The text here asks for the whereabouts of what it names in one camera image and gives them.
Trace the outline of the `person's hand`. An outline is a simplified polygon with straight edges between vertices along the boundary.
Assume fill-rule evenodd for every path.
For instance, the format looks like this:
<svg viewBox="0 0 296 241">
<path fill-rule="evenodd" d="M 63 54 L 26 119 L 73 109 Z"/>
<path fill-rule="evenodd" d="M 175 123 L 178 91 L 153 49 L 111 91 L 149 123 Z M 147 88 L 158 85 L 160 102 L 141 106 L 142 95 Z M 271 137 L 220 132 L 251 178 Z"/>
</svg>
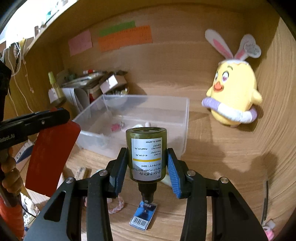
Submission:
<svg viewBox="0 0 296 241">
<path fill-rule="evenodd" d="M 7 207 L 18 204 L 22 185 L 23 181 L 13 158 L 13 149 L 1 150 L 1 198 Z"/>
</svg>

